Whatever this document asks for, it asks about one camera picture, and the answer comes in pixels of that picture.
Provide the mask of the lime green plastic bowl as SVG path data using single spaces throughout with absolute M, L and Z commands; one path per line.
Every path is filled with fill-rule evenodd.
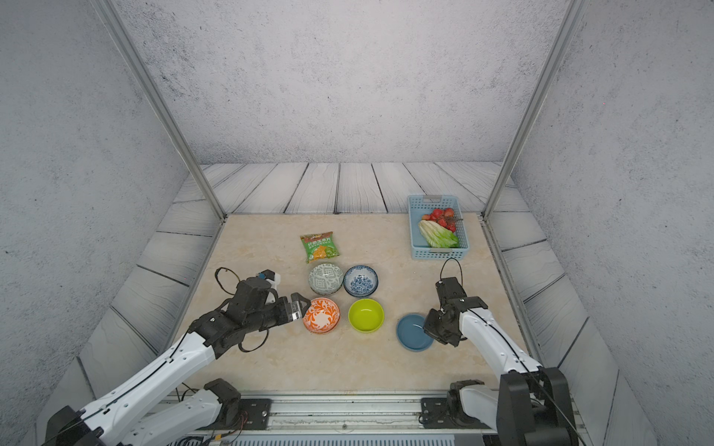
M 385 312 L 379 302 L 370 298 L 362 298 L 351 305 L 348 319 L 351 327 L 357 332 L 371 334 L 383 325 Z

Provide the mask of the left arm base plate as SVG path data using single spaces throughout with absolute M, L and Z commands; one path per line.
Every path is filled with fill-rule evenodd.
M 271 413 L 271 399 L 241 399 L 221 406 L 218 417 L 199 430 L 266 430 Z

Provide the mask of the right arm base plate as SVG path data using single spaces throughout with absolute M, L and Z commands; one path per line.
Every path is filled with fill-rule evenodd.
M 489 429 L 475 418 L 459 416 L 446 397 L 422 398 L 418 423 L 424 429 Z

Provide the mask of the orange leaf pattern bowl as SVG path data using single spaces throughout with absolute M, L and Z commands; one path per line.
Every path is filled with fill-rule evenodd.
M 316 297 L 302 318 L 304 327 L 313 334 L 326 334 L 340 322 L 340 307 L 332 299 Z

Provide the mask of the green patterned white bowl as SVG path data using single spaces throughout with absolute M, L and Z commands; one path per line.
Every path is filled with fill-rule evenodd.
M 344 272 L 334 263 L 315 266 L 309 274 L 308 284 L 316 295 L 332 295 L 342 288 Z

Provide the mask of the slate blue plastic bowl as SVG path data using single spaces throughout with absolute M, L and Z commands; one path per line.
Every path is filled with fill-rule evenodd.
M 424 331 L 425 321 L 426 317 L 418 313 L 407 314 L 398 321 L 397 339 L 405 349 L 421 352 L 431 347 L 433 339 Z

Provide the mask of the blue floral bowl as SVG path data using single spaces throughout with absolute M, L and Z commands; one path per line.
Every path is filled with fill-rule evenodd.
M 343 288 L 352 297 L 370 297 L 378 287 L 379 277 L 369 266 L 356 265 L 349 268 L 344 274 Z

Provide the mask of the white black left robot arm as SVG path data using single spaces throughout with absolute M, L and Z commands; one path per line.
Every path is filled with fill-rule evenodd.
M 180 340 L 123 384 L 81 409 L 61 408 L 46 426 L 48 445 L 167 445 L 197 429 L 241 429 L 241 394 L 217 378 L 181 403 L 153 414 L 163 398 L 248 334 L 302 319 L 311 306 L 299 293 L 281 297 L 268 271 L 238 282 L 232 297 L 194 320 Z

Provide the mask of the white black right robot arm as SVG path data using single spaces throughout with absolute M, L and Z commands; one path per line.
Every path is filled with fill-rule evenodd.
M 455 382 L 443 408 L 425 427 L 443 419 L 457 427 L 490 427 L 499 445 L 579 445 L 568 381 L 517 348 L 487 308 L 430 310 L 424 332 L 444 345 L 472 342 L 498 379 L 491 390 L 480 380 Z

